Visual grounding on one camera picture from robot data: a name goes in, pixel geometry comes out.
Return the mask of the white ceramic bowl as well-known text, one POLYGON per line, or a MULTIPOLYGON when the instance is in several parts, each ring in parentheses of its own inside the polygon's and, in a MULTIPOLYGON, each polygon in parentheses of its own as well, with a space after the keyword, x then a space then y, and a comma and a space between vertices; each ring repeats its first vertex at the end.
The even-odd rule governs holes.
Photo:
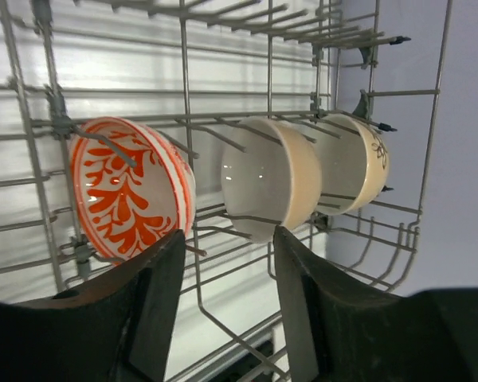
POLYGON ((234 228, 254 243, 269 242, 277 225, 298 228, 321 194, 321 164, 311 142, 291 123, 247 117, 225 148, 221 190, 234 228))
POLYGON ((389 152, 382 137, 368 124, 348 115, 331 114, 316 133, 315 152, 322 167, 318 212, 341 215, 369 204, 386 184, 389 152))

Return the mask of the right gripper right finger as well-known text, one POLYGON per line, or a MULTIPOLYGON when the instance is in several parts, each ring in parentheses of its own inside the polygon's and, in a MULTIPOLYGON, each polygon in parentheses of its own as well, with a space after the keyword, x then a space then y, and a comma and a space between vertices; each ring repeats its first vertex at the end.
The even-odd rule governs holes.
POLYGON ((276 285, 294 381, 478 381, 478 287, 400 297, 362 283, 284 227, 276 285))

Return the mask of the orange patterned glass bowl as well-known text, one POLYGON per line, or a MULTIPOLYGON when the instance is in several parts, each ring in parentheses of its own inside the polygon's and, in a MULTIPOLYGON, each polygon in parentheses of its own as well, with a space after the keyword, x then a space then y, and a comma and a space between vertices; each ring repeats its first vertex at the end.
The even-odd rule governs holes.
POLYGON ((81 130, 108 138, 75 136, 69 146, 80 225, 101 256, 129 260, 175 229, 190 234, 196 182, 172 142, 120 117, 90 119, 81 130))

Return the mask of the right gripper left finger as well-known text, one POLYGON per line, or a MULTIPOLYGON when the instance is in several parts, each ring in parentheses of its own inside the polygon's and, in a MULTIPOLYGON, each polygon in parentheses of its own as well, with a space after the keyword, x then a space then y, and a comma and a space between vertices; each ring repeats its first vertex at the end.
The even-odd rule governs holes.
POLYGON ((175 230, 50 298, 0 302, 0 381, 161 381, 185 267, 175 230))

